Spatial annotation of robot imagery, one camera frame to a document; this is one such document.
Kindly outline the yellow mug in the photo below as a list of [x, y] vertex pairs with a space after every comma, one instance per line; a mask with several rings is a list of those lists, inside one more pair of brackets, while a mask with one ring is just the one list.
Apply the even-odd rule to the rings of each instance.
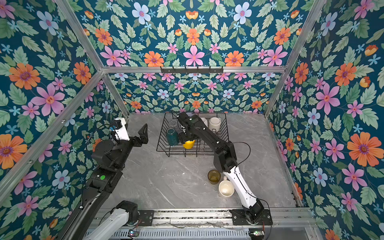
[[189, 150], [189, 149], [192, 149], [193, 147], [194, 147], [194, 145], [195, 145], [195, 140], [193, 140], [193, 141], [186, 141], [184, 144], [183, 144], [183, 147], [185, 148], [185, 149], [187, 149], [187, 150]]

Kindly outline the green mug white inside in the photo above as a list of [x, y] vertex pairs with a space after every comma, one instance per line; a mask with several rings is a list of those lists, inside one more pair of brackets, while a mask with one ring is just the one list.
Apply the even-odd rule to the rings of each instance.
[[166, 137], [170, 146], [177, 146], [179, 144], [179, 135], [175, 129], [167, 129]]

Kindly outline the white faceted mug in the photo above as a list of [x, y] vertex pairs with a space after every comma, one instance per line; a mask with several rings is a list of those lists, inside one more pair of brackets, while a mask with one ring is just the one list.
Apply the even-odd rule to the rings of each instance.
[[203, 123], [205, 124], [206, 127], [209, 126], [208, 121], [207, 121], [206, 118], [201, 118], [201, 120], [203, 121]]

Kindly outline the olive glass cup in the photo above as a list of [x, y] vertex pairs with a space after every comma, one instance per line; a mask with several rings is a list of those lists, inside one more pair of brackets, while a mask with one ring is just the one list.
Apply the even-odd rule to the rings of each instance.
[[208, 172], [208, 180], [212, 185], [218, 184], [221, 180], [221, 173], [217, 170], [210, 170]]

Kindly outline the pink mug white inside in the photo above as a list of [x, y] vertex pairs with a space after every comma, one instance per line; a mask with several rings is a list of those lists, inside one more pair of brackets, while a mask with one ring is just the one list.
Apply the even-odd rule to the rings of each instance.
[[219, 193], [225, 198], [229, 198], [235, 193], [234, 185], [226, 176], [224, 176], [223, 180], [219, 183]]

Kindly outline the clear glass cup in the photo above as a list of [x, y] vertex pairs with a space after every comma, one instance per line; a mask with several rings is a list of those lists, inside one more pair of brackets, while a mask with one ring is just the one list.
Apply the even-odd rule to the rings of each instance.
[[170, 129], [178, 129], [179, 127], [178, 127], [178, 120], [176, 120], [176, 119], [172, 119], [172, 120], [170, 120], [169, 121], [169, 128]]

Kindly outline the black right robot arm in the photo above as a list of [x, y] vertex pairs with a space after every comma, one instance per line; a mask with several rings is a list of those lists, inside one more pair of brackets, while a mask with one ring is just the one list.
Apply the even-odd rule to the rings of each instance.
[[189, 116], [187, 113], [180, 113], [177, 120], [182, 127], [182, 131], [179, 133], [180, 141], [186, 143], [201, 139], [211, 148], [214, 153], [214, 166], [234, 185], [245, 211], [245, 219], [251, 225], [258, 223], [264, 206], [261, 200], [253, 194], [241, 174], [234, 144], [221, 139], [212, 132], [197, 115]]

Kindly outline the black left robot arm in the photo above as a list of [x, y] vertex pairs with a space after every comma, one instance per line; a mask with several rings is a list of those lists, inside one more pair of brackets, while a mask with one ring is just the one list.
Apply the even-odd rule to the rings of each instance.
[[81, 200], [58, 235], [59, 240], [82, 240], [96, 214], [115, 190], [123, 176], [123, 169], [134, 147], [147, 144], [148, 125], [130, 137], [127, 123], [122, 118], [111, 121], [111, 139], [102, 140], [95, 147], [92, 159], [98, 164], [83, 187]]

